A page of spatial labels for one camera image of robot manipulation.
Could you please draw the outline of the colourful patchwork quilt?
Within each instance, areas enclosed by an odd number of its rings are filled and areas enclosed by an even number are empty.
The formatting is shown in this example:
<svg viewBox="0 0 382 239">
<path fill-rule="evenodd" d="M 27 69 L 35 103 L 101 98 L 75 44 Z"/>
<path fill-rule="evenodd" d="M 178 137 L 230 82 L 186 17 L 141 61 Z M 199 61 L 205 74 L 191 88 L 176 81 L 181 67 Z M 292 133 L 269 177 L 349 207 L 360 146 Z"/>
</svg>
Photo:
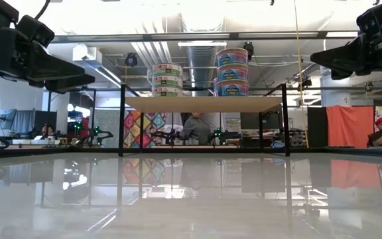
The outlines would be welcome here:
<svg viewBox="0 0 382 239">
<path fill-rule="evenodd" d="M 124 118 L 124 148 L 152 148 L 165 144 L 166 139 L 152 136 L 156 131 L 168 132 L 167 113 L 141 113 L 127 110 Z"/>
</svg>

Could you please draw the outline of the white air unit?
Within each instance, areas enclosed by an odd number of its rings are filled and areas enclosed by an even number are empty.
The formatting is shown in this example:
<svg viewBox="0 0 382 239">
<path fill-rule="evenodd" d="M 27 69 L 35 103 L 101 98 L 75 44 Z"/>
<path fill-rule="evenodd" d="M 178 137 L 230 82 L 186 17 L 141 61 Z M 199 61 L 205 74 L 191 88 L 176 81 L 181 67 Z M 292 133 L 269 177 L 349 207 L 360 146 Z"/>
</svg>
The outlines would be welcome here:
<svg viewBox="0 0 382 239">
<path fill-rule="evenodd" d="M 97 47 L 78 44 L 73 48 L 73 61 L 87 60 L 102 63 L 103 54 Z"/>
</svg>

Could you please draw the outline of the wooden shelf black metal frame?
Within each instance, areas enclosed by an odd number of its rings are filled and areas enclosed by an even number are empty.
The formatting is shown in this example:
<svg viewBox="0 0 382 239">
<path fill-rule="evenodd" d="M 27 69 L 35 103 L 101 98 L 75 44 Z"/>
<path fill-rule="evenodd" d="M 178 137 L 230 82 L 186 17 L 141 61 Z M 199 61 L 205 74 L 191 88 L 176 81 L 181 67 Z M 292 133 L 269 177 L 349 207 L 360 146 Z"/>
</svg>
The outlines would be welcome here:
<svg viewBox="0 0 382 239">
<path fill-rule="evenodd" d="M 146 112 L 196 112 L 196 113 L 255 113 L 259 114 L 259 140 L 263 140 L 263 113 L 280 106 L 283 115 L 283 133 L 286 147 L 290 149 L 290 133 L 288 126 L 287 89 L 285 84 L 280 84 L 269 91 L 265 96 L 240 96 L 240 97 L 140 97 L 127 84 L 120 88 L 120 115 L 119 115 L 119 143 L 118 149 L 123 146 L 125 106 L 131 106 L 143 116 Z M 196 146 L 189 148 L 209 148 L 210 146 Z M 167 148 L 188 148 L 187 146 L 172 146 Z"/>
</svg>

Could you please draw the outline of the orange cloth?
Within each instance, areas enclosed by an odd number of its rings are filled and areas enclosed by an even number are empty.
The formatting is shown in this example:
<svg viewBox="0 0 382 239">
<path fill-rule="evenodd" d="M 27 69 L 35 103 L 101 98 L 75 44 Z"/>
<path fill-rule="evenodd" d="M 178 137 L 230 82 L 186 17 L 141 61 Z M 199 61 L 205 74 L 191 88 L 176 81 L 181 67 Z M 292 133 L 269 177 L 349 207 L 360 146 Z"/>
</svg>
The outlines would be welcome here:
<svg viewBox="0 0 382 239">
<path fill-rule="evenodd" d="M 372 106 L 331 106 L 326 108 L 328 146 L 367 148 L 368 136 L 374 130 Z"/>
</svg>

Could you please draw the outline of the silver ventilation duct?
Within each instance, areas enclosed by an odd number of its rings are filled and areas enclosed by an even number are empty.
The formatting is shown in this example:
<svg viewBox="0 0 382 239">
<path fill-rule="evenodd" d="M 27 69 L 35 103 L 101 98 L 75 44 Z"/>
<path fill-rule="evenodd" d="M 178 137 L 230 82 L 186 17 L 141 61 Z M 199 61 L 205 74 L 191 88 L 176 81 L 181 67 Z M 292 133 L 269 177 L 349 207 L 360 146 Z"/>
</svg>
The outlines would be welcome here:
<svg viewBox="0 0 382 239">
<path fill-rule="evenodd" d="M 193 91 L 193 96 L 209 96 L 208 89 L 212 88 L 217 51 L 216 46 L 189 46 L 187 48 L 191 85 L 193 88 L 202 88 L 200 91 Z"/>
</svg>

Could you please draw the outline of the grey computer monitor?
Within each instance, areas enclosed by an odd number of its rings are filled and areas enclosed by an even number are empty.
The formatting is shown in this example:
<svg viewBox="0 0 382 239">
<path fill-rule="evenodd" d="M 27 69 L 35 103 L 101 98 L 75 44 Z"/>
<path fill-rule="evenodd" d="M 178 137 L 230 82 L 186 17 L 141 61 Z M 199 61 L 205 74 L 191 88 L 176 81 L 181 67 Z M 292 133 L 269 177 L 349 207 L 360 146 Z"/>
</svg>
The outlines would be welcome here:
<svg viewBox="0 0 382 239">
<path fill-rule="evenodd" d="M 40 131 L 46 124 L 56 127 L 57 113 L 40 110 L 0 110 L 0 129 L 14 133 Z"/>
</svg>

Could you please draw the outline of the black background rig frame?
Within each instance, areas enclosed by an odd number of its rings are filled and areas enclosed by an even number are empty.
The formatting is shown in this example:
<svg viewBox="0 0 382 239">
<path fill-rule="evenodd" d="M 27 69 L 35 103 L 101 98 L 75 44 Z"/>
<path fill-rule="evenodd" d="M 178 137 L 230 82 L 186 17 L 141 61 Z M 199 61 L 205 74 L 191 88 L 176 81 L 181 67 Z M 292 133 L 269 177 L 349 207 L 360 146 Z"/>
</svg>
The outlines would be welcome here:
<svg viewBox="0 0 382 239">
<path fill-rule="evenodd" d="M 87 118 L 88 123 L 92 123 L 95 100 L 96 90 L 87 86 L 72 88 L 64 93 L 45 91 L 42 109 L 56 112 L 56 123 L 53 124 L 55 131 L 68 135 L 69 124 L 73 121 Z"/>
</svg>

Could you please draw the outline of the white fluorescent light fixture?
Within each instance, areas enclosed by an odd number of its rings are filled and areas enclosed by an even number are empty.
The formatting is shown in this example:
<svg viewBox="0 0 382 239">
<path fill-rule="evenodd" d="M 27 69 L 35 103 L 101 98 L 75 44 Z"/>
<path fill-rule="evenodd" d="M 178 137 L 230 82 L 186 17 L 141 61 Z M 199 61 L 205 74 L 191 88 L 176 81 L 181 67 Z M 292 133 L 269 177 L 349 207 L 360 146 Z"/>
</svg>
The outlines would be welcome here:
<svg viewBox="0 0 382 239">
<path fill-rule="evenodd" d="M 189 41 L 189 42 L 178 42 L 178 46 L 183 47 L 191 47 L 191 46 L 227 46 L 226 42 L 214 42 L 214 41 L 206 41 L 206 40 L 197 40 L 197 41 Z"/>
</svg>

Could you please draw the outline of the long black metal beam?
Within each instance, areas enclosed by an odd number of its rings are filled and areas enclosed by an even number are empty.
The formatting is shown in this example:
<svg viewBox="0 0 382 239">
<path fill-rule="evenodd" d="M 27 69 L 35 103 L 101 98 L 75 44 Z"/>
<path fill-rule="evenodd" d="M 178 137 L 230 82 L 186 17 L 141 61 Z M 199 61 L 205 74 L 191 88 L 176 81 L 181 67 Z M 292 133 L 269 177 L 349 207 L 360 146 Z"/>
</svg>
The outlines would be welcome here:
<svg viewBox="0 0 382 239">
<path fill-rule="evenodd" d="M 161 42 L 195 40 L 324 40 L 353 39 L 357 31 L 277 31 L 277 32 L 195 32 L 195 33 L 144 33 L 128 35 L 58 35 L 54 44 L 79 42 Z"/>
</svg>

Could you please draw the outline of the black partition panel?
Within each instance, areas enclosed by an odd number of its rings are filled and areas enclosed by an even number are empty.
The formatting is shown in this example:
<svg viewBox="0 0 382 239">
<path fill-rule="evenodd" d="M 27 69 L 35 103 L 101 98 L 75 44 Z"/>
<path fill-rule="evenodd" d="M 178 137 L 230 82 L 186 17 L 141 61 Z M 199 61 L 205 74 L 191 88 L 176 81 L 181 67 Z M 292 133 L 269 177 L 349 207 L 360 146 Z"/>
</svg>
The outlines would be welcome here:
<svg viewBox="0 0 382 239">
<path fill-rule="evenodd" d="M 328 146 L 328 119 L 326 108 L 308 108 L 309 147 Z"/>
</svg>

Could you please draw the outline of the black aluminium table frame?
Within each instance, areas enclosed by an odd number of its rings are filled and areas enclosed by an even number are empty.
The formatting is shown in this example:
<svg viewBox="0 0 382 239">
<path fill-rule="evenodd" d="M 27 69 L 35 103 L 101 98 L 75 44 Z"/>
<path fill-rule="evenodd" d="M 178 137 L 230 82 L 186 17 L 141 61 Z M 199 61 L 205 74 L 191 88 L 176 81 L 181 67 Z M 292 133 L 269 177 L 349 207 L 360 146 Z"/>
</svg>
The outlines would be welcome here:
<svg viewBox="0 0 382 239">
<path fill-rule="evenodd" d="M 364 156 L 379 156 L 382 157 L 382 149 L 356 149 L 356 148 L 343 148 L 343 147 L 325 147 L 325 148 L 292 148 L 288 151 L 285 149 L 237 149 L 237 148 L 69 148 L 69 147 L 50 147 L 50 148 L 36 148 L 36 149 L 0 149 L 0 158 L 6 157 L 22 157 L 30 155 L 50 155 L 56 153 L 283 153 L 286 156 L 293 153 L 335 153 L 346 155 L 364 155 Z"/>
</svg>

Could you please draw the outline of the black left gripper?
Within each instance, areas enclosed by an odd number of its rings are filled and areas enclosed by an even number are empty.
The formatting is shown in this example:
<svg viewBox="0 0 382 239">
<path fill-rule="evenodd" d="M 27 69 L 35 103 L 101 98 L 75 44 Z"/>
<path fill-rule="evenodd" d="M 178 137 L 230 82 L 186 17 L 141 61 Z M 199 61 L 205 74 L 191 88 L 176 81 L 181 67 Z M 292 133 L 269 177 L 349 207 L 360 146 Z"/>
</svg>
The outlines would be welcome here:
<svg viewBox="0 0 382 239">
<path fill-rule="evenodd" d="M 51 92 L 66 92 L 95 82 L 95 77 L 85 70 L 49 54 L 36 41 L 7 27 L 0 28 L 0 77 L 21 80 L 45 81 Z"/>
</svg>

